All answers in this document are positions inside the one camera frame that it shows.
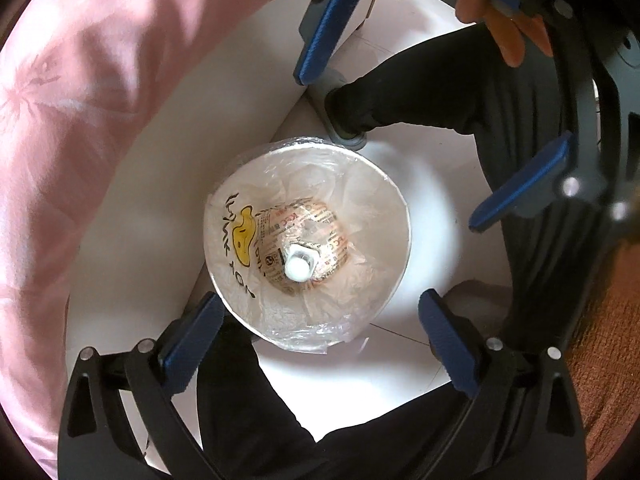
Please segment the person right hand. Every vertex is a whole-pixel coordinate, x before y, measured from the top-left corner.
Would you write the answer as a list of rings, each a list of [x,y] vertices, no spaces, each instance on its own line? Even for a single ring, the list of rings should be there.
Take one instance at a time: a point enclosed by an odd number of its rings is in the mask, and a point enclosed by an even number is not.
[[[525,39],[547,58],[553,56],[546,25],[540,15],[530,18],[524,13],[517,13],[509,18],[491,0],[457,0],[456,17],[464,24],[483,22],[507,66],[518,67],[524,62]]]

